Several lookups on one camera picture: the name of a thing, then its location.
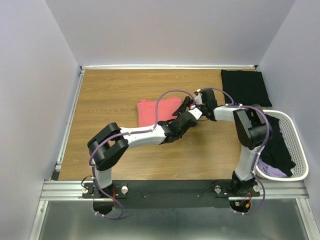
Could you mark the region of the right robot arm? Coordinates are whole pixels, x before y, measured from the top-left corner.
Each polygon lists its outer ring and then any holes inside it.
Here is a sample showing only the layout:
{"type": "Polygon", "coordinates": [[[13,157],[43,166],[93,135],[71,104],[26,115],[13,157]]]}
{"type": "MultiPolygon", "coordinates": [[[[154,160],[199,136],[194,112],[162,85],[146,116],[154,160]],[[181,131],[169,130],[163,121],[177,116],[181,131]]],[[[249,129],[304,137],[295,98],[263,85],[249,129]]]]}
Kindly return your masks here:
{"type": "Polygon", "coordinates": [[[166,143],[182,138],[189,128],[197,125],[200,117],[214,122],[234,123],[241,152],[226,190],[242,196],[256,186],[255,167],[264,146],[272,136],[272,127],[260,105],[236,106],[227,103],[219,106],[213,89],[203,88],[198,89],[193,98],[186,97],[173,116],[175,119],[169,120],[163,126],[166,143]]]}

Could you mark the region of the folded black t-shirt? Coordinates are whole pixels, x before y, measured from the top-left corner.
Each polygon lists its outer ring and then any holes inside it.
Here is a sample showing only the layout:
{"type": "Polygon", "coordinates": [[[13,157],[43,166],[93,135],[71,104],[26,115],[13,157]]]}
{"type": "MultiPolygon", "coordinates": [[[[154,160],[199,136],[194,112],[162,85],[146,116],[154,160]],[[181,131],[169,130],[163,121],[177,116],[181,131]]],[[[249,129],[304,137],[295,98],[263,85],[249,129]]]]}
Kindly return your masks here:
{"type": "Polygon", "coordinates": [[[222,89],[235,104],[271,107],[268,92],[261,72],[221,70],[222,89]]]}

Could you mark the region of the white table edge rail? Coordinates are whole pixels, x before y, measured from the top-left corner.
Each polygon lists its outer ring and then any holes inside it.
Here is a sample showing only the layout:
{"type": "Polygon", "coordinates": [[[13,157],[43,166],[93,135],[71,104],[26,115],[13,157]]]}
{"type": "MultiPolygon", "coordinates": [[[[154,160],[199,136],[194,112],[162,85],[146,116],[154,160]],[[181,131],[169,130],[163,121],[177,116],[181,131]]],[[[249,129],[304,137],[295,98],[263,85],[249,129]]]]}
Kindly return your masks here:
{"type": "Polygon", "coordinates": [[[221,65],[221,64],[108,64],[108,65],[86,65],[82,70],[178,70],[178,69],[200,69],[200,70],[255,70],[255,65],[221,65]]]}

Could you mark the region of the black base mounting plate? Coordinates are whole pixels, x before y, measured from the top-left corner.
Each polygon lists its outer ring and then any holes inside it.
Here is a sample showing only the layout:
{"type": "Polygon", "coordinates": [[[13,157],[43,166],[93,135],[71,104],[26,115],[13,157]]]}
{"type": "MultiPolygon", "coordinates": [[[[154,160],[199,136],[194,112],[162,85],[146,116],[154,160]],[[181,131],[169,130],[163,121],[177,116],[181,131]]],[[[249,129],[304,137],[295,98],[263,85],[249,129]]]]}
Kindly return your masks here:
{"type": "Polygon", "coordinates": [[[99,196],[93,182],[82,184],[82,197],[93,200],[93,209],[109,214],[114,208],[134,209],[182,209],[229,208],[248,212],[246,206],[253,197],[259,197],[256,186],[244,195],[227,191],[230,179],[220,180],[115,180],[107,188],[108,193],[99,196]]]}

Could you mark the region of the pink t-shirt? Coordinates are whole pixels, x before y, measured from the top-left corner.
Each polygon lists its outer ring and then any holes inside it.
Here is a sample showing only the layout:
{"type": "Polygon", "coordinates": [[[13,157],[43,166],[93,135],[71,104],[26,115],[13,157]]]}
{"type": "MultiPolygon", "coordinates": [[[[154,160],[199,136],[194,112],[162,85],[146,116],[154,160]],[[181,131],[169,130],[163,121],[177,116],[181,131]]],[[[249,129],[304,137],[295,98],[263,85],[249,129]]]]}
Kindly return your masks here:
{"type": "MultiPolygon", "coordinates": [[[[138,125],[139,127],[147,127],[154,125],[156,122],[156,101],[141,99],[137,103],[138,125]]],[[[160,100],[158,104],[158,121],[167,121],[176,118],[172,114],[182,104],[181,98],[172,96],[167,99],[160,100]]]]}

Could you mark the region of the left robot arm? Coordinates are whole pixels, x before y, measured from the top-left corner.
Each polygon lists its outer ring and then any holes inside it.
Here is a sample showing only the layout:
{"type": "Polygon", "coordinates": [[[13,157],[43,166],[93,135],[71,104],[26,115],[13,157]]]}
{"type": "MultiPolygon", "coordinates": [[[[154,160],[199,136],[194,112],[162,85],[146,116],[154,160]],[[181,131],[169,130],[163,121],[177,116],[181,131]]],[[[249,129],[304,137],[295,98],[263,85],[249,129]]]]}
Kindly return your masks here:
{"type": "Polygon", "coordinates": [[[202,112],[196,108],[188,110],[177,118],[159,121],[155,125],[137,128],[119,127],[115,122],[108,124],[88,143],[92,167],[93,191],[101,198],[107,197],[112,185],[112,167],[126,150],[144,145],[173,143],[197,125],[202,112]]]}

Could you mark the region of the white plastic laundry basket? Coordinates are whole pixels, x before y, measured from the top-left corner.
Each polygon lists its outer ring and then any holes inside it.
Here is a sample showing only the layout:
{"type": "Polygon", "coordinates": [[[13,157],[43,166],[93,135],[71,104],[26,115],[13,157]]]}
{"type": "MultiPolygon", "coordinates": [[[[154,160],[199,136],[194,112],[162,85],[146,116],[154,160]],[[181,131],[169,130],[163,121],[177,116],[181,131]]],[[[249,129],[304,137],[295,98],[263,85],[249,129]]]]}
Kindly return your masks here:
{"type": "Polygon", "coordinates": [[[274,177],[266,175],[258,166],[256,166],[256,175],[263,179],[278,182],[296,182],[304,180],[309,173],[309,165],[293,120],[286,113],[278,110],[264,109],[263,111],[266,115],[279,119],[279,123],[282,126],[284,142],[288,147],[288,152],[291,156],[291,160],[295,163],[295,167],[292,169],[292,176],[290,177],[274,177]]]}

